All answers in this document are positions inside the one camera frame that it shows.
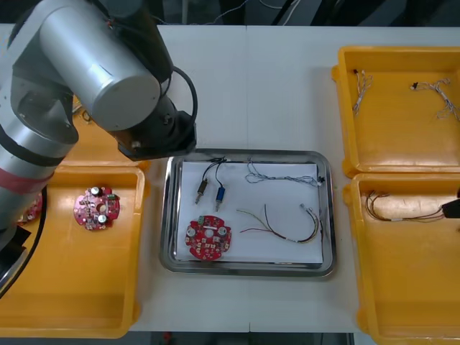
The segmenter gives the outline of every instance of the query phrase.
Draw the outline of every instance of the white paper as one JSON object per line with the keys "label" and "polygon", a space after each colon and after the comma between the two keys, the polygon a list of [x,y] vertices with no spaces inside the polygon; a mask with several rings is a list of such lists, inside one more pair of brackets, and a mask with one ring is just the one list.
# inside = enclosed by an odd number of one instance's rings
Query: white paper
{"label": "white paper", "polygon": [[[220,260],[232,262],[300,262],[322,263],[321,233],[307,244],[286,241],[274,234],[263,231],[241,230],[262,228],[253,217],[236,212],[237,209],[250,211],[265,221],[264,204],[270,226],[290,239],[308,238],[314,224],[311,217],[300,207],[303,203],[311,207],[319,216],[318,188],[305,183],[287,180],[266,180],[251,184],[245,179],[249,173],[245,163],[224,163],[218,169],[218,178],[226,192],[224,202],[218,212],[214,211],[219,184],[215,179],[216,167],[211,168],[206,177],[208,186],[198,205],[195,204],[197,189],[209,162],[184,162],[180,190],[180,211],[178,224],[177,259],[196,259],[185,245],[185,232],[190,222],[199,216],[218,216],[231,227],[231,246]],[[309,175],[317,178],[314,164],[254,164],[257,170],[269,176],[301,177]]]}

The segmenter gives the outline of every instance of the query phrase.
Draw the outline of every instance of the red band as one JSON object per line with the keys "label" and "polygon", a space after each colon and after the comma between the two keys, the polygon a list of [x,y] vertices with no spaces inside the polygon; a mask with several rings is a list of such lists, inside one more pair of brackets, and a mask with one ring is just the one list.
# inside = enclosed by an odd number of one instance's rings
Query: red band
{"label": "red band", "polygon": [[0,168],[0,187],[20,195],[36,193],[47,185],[53,174],[47,178],[35,180],[34,178],[21,178]]}

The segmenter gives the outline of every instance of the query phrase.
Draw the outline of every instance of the blue component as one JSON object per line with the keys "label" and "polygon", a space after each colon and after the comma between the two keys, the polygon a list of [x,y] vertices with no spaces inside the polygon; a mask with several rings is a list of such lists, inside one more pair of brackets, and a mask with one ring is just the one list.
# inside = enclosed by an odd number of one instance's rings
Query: blue component
{"label": "blue component", "polygon": [[224,199],[224,194],[225,194],[225,188],[219,187],[219,189],[217,190],[216,201],[222,202],[222,200]]}

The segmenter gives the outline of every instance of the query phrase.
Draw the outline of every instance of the capacitor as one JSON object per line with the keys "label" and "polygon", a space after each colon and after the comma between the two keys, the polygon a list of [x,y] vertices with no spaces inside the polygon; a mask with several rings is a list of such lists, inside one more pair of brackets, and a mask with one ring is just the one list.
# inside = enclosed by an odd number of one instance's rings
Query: capacitor
{"label": "capacitor", "polygon": [[189,237],[194,237],[196,235],[196,231],[194,228],[192,228],[191,226],[189,226],[187,228],[187,236]]}
{"label": "capacitor", "polygon": [[221,228],[218,228],[218,231],[217,231],[217,232],[218,232],[218,234],[219,234],[220,236],[225,236],[225,235],[227,235],[227,229],[226,229],[225,227],[223,227],[223,226],[222,226]]}
{"label": "capacitor", "polygon": [[92,194],[93,196],[100,196],[101,190],[100,190],[99,188],[97,188],[97,187],[92,187],[92,189],[91,189],[91,194]]}
{"label": "capacitor", "polygon": [[107,216],[105,214],[100,214],[98,216],[98,222],[101,224],[105,224],[107,222]]}

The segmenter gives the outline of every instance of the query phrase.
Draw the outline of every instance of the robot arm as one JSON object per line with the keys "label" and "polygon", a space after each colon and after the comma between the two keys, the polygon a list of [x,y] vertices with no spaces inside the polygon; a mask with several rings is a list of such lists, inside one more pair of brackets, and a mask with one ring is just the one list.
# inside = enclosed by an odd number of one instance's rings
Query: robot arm
{"label": "robot arm", "polygon": [[[173,67],[142,0],[43,0],[10,44],[0,58],[0,288],[18,216],[78,141],[73,94],[132,160],[196,144],[195,89]],[[165,95],[174,70],[192,90],[192,116]]]}

